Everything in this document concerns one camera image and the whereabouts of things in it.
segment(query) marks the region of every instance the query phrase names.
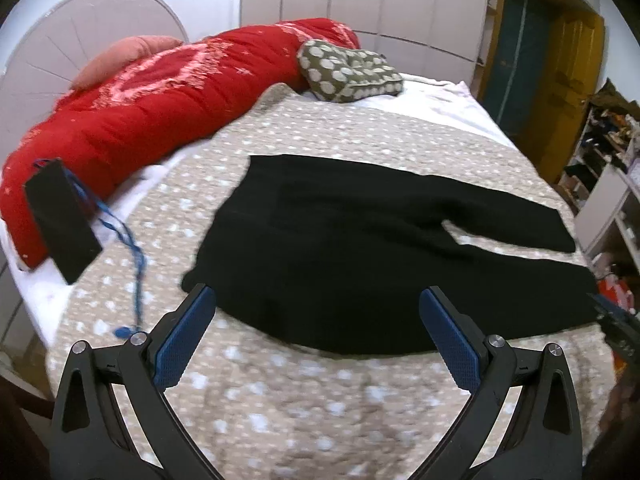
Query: blue cord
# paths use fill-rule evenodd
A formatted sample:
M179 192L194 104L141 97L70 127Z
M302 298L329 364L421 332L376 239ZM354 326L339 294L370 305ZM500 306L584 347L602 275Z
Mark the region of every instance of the blue cord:
M42 168L45 164L48 164L50 159L48 158L40 158L36 160L33 165L36 168ZM109 207L97 196L90 188L85 186L82 181L76 177L76 175L63 166L66 177L69 181L74 185L78 195L84 200L88 205L95 204L95 206L105 213L106 215L113 218L121 227L121 232L114 224L103 220L98 216L98 220L100 223L105 226L107 229L113 231L118 236L118 240L120 240L123 244L125 244L130 250L133 256L133 260L136 264L136 291L134 295L134 311L135 311L135 323L132 328L128 326L121 326L113 331L113 334L119 339L128 339L131 335L136 332L140 332L142 330L142 278L145 275L145 267L146 267L146 258L145 254L142 252L142 249L139 245L136 244L136 240L133 236L133 232L129 227L117 216L115 216Z

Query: red pillow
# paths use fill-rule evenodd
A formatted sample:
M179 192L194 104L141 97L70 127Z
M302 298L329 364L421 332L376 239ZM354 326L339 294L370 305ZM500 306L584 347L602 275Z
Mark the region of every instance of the red pillow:
M84 91L116 75L129 63L158 52L181 46L184 42L171 36L131 36L116 41L94 57L71 82L72 90Z
M0 212L24 263L47 257L22 189L35 160L61 158L106 199L133 172L246 113L269 86L306 88L296 53L309 39L359 47L351 29L326 18L253 25L139 60L60 99L2 170Z

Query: white shelf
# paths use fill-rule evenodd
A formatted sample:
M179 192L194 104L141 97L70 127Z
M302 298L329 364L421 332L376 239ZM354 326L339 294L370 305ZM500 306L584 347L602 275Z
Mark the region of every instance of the white shelf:
M589 198L575 217L575 233L582 247L586 247L593 258L597 249L602 249L602 238L613 224L630 191L616 169L607 164L591 190Z
M631 193L633 193L633 196L636 197L636 200L640 202L640 189L638 189L638 186L636 185L636 183L633 180L631 180L631 177L629 177L628 174L626 174L624 171L620 170L619 168L616 168L616 172L618 173L620 178L625 181L626 186L631 190Z
M618 230L620 231L622 239L625 242L626 248L631 255L631 259L636 265L636 269L640 272L640 251L638 251L638 247L636 247L635 242L629 237L628 233L626 232L626 224L620 218L620 213L616 213L616 215L614 216L614 221L616 223L616 226L618 227Z

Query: black garment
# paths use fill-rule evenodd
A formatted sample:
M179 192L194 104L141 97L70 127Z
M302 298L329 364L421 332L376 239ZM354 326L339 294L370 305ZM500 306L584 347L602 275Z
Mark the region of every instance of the black garment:
M418 297L439 286L485 333L539 335L594 319L585 268L459 245L442 221L573 252L558 213L440 176L309 156L252 156L182 280L289 343L341 354L434 349Z

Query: pink pillow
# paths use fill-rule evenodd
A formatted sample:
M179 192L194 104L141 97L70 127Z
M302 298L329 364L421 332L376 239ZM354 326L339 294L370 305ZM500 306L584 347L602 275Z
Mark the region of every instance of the pink pillow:
M181 46L182 41L171 36L131 36L116 41L107 50L94 57L71 82L70 88L84 91L96 86L112 76L129 63L152 56L164 50Z

